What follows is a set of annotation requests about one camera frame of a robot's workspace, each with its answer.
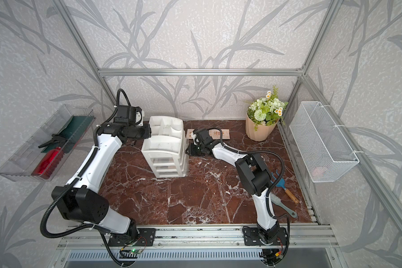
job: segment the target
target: black mounting plate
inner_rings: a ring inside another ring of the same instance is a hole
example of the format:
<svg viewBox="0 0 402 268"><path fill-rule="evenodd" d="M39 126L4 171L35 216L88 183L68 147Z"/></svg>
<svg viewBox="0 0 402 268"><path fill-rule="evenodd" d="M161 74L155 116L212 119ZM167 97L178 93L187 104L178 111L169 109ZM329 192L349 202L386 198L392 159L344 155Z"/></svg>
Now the black mounting plate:
<svg viewBox="0 0 402 268"><path fill-rule="evenodd" d="M246 246L265 246L264 243L261 242L259 238L259 229L257 227L243 227L243 235L244 235L244 245ZM279 228L277 232L277 237L280 238L283 246L286 244L286 229L283 227ZM279 246L280 241L276 239L271 246Z"/></svg>
<svg viewBox="0 0 402 268"><path fill-rule="evenodd" d="M138 228L138 231L140 232L141 238L133 245L133 247L151 247L153 246L153 240L155 240L155 228ZM117 234L112 234L109 239L109 247L123 247L124 245L128 244L129 241L127 239L127 236L125 234L123 235L117 235Z"/></svg>

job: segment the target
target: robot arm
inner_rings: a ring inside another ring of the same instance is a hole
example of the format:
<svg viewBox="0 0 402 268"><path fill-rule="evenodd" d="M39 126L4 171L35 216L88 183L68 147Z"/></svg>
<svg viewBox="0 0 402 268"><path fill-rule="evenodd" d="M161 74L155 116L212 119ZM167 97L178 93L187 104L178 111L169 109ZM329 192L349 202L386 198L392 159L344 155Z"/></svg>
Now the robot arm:
<svg viewBox="0 0 402 268"><path fill-rule="evenodd" d="M273 185L271 171L261 155L259 153L244 154L227 146L222 140L213 140L207 129L194 130L193 138L194 143L191 143L186 150L188 155L213 155L236 167L243 188L252 195L255 203L261 241L264 244L271 244L276 239L280 226L279 222L273 218L273 206L267 198L267 191Z"/></svg>
<svg viewBox="0 0 402 268"><path fill-rule="evenodd" d="M92 147L66 186L55 187L52 198L57 200L56 206L64 219L96 225L103 233L123 234L128 241L132 241L137 238L135 221L109 207L107 199L98 195L98 191L113 156L122 144L129 138L149 138L151 130L149 124L143 125L144 112L139 107L117 105L113 116L112 123L108 120L98 126L94 133L97 146ZM51 236L46 228L41 227L41 231Z"/></svg>

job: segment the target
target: metal vent grille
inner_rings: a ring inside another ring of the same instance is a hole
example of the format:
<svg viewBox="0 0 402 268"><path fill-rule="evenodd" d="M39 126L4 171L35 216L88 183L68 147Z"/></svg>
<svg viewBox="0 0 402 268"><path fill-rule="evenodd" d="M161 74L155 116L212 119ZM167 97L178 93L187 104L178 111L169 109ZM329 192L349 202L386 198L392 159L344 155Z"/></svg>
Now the metal vent grille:
<svg viewBox="0 0 402 268"><path fill-rule="evenodd" d="M117 249L112 250L118 257ZM261 249L145 249L137 255L137 261L180 260L260 260ZM109 261L105 249L74 249L68 261Z"/></svg>

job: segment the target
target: wallpaper with leaf pattern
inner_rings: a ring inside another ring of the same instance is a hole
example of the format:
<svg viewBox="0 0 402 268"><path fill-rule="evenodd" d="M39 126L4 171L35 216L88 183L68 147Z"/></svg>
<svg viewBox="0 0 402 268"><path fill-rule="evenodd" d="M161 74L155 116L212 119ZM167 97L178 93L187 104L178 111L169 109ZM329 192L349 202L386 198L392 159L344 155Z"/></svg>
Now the wallpaper with leaf pattern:
<svg viewBox="0 0 402 268"><path fill-rule="evenodd" d="M402 203L402 0L342 5L308 74ZM302 87L290 114L305 100ZM333 183L304 172L349 267L402 267L402 235L358 168Z"/></svg>
<svg viewBox="0 0 402 268"><path fill-rule="evenodd" d="M100 68L300 68L329 0L66 0ZM53 10L48 15L54 16ZM147 115L245 118L295 77L108 77Z"/></svg>
<svg viewBox="0 0 402 268"><path fill-rule="evenodd" d="M0 0L0 165L62 104L93 108L97 124L111 114L113 105L64 24L58 16L48 17L51 6ZM90 130L47 184L0 176L0 268L48 265L59 241L40 234L40 219L54 186L74 174L91 146ZM48 222L52 232L67 225L57 211Z"/></svg>

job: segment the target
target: beige flower pot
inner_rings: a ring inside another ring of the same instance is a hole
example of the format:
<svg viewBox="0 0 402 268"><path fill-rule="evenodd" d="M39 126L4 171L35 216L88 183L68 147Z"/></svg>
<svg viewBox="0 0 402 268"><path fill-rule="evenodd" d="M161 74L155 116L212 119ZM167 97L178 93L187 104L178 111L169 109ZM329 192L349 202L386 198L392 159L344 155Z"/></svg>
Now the beige flower pot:
<svg viewBox="0 0 402 268"><path fill-rule="evenodd" d="M262 126L258 125L257 130L255 131L255 122L253 122L249 116L246 114L246 134L247 136L256 141L261 142L267 139L267 137L271 134L274 127L276 127L277 123L271 126Z"/></svg>

